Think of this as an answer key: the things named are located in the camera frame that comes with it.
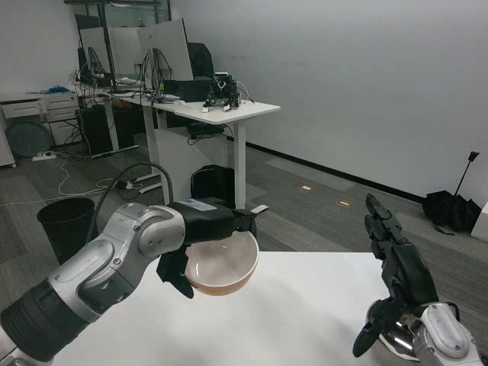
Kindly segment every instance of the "black trash can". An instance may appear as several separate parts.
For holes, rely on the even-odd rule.
[[[94,210],[95,202],[89,198],[72,197],[48,204],[37,214],[60,264],[85,246]],[[95,225],[91,239],[97,236]]]

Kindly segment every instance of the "white bowl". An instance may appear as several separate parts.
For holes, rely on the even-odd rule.
[[[251,278],[259,258],[255,237],[235,232],[216,242],[199,242],[186,249],[185,276],[204,294],[222,296],[238,291]]]

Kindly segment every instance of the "black umbrella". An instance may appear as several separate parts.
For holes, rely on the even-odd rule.
[[[466,170],[454,196],[447,191],[429,193],[422,202],[425,215],[436,226],[449,225],[455,231],[471,231],[473,229],[481,213],[481,208],[473,200],[466,201],[458,195],[458,192],[470,164],[479,154],[479,152],[471,152]]]

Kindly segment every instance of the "standing desk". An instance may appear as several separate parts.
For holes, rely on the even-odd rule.
[[[368,307],[388,296],[371,253],[261,252],[240,291],[195,291],[192,300],[162,283],[156,267],[53,366],[411,365],[378,342],[352,355]]]
[[[177,116],[186,117],[199,122],[205,122],[206,124],[234,124],[234,170],[235,170],[235,197],[236,208],[244,208],[246,203],[246,121],[251,120],[254,117],[279,111],[281,107],[277,105],[264,104],[264,103],[252,103],[251,101],[241,104],[238,109],[224,112],[222,107],[213,107],[209,113],[202,113],[203,102],[186,103],[186,104],[173,104],[173,103],[155,103],[151,104],[146,98],[133,97],[132,92],[126,94],[111,95],[105,93],[105,111],[107,113],[108,124],[111,125],[114,121],[114,116],[111,110],[111,104],[108,97],[119,98],[123,101],[128,101],[134,104],[140,104],[143,106],[144,124],[146,126],[147,145],[149,150],[149,160],[156,164],[160,164],[158,143],[156,139],[156,132],[154,129],[154,119],[152,108],[159,109],[161,111],[168,111],[176,114]],[[162,128],[162,120],[158,115],[158,126]],[[156,177],[160,175],[159,171],[155,168],[152,169],[152,174],[141,178],[137,181],[142,181],[148,178]],[[148,191],[161,187],[161,183],[149,186],[141,190]]]

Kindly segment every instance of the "white wall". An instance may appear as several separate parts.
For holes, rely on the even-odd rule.
[[[173,0],[216,70],[282,112],[249,141],[410,193],[488,201],[486,0]]]
[[[78,68],[78,32],[63,0],[0,1],[0,92],[65,85]]]

